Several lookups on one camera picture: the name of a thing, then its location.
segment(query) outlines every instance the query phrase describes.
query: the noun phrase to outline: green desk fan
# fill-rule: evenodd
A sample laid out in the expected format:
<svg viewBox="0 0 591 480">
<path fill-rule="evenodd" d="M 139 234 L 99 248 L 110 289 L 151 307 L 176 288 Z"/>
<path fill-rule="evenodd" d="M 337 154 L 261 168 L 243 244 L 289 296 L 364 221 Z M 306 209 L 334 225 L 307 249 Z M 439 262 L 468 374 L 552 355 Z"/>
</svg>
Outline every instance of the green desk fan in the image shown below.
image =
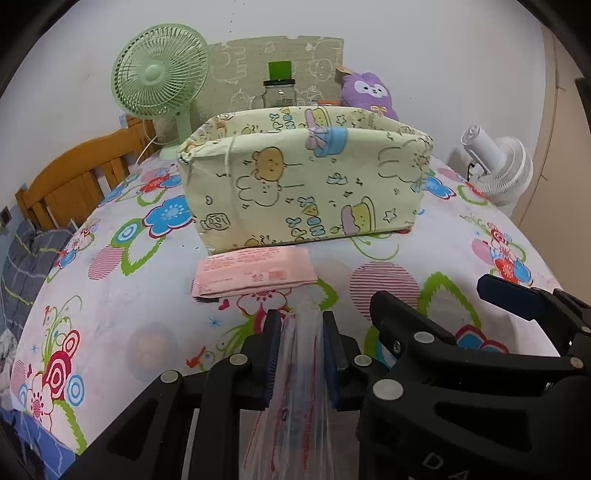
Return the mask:
<svg viewBox="0 0 591 480">
<path fill-rule="evenodd" d="M 208 71 L 207 43 L 194 29 L 180 24 L 144 30 L 117 57 L 111 87 L 119 106 L 141 119 L 176 119 L 178 139 L 162 149 L 160 158 L 177 159 L 178 145 L 193 133 L 189 106 Z"/>
</svg>

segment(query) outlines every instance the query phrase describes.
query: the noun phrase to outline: pink striped circle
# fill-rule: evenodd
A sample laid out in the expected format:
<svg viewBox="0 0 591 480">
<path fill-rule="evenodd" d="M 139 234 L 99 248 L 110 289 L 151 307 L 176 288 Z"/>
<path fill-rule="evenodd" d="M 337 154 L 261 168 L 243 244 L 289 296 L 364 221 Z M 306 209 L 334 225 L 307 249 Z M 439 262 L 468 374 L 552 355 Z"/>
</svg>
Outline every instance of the pink striped circle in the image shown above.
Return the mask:
<svg viewBox="0 0 591 480">
<path fill-rule="evenodd" d="M 349 281 L 351 300 L 368 320 L 371 320 L 369 302 L 379 290 L 389 291 L 414 309 L 418 307 L 420 291 L 410 273 L 390 262 L 370 262 L 355 270 Z"/>
<path fill-rule="evenodd" d="M 110 274 L 121 263 L 125 248 L 114 248 L 110 245 L 104 247 L 96 254 L 95 259 L 88 268 L 88 278 L 91 280 L 102 280 Z"/>
</svg>

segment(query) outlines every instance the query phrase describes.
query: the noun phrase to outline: fan grille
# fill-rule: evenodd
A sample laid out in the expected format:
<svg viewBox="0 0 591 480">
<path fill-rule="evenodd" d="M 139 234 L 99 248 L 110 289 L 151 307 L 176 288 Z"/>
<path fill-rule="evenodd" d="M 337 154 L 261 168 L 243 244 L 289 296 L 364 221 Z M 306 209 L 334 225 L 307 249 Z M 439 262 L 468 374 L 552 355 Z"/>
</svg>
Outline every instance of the fan grille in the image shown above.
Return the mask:
<svg viewBox="0 0 591 480">
<path fill-rule="evenodd" d="M 138 118 L 174 115 L 197 96 L 208 71 L 209 49 L 199 33 L 185 25 L 157 25 L 119 54 L 113 95 Z"/>
<path fill-rule="evenodd" d="M 478 178 L 474 186 L 497 206 L 511 203 L 525 191 L 533 176 L 531 159 L 521 142 L 512 137 L 495 138 L 506 156 L 506 162 L 495 174 Z"/>
</svg>

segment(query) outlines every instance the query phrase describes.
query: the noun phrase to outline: wooden bed frame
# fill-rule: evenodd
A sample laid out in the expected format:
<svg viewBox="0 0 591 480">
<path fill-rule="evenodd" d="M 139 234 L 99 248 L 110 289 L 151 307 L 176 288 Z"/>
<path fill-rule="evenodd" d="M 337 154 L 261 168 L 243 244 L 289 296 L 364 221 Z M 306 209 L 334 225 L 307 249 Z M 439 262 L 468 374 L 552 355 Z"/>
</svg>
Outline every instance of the wooden bed frame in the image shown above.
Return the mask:
<svg viewBox="0 0 591 480">
<path fill-rule="evenodd" d="M 123 156 L 139 157 L 148 144 L 145 133 L 154 136 L 151 121 L 145 121 L 145 133 L 138 118 L 127 116 L 127 124 L 128 128 L 63 153 L 37 175 L 28 189 L 20 189 L 16 198 L 23 216 L 43 230 L 65 228 L 70 219 L 82 225 L 104 198 L 94 170 L 100 167 L 109 187 L 115 188 L 129 174 Z M 156 145 L 150 145 L 142 160 L 156 149 Z"/>
</svg>

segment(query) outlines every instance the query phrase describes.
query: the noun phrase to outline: gray blanket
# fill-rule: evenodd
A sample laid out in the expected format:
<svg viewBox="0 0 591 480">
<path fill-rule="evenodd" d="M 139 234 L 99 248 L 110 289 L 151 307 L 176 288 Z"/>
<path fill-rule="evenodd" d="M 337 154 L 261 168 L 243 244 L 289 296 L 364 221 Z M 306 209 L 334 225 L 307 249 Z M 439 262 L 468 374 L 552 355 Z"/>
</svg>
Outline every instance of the gray blanket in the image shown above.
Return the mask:
<svg viewBox="0 0 591 480">
<path fill-rule="evenodd" d="M 0 277 L 0 333 L 9 329 L 17 340 L 47 274 L 74 229 L 37 232 L 30 220 L 18 227 Z"/>
</svg>

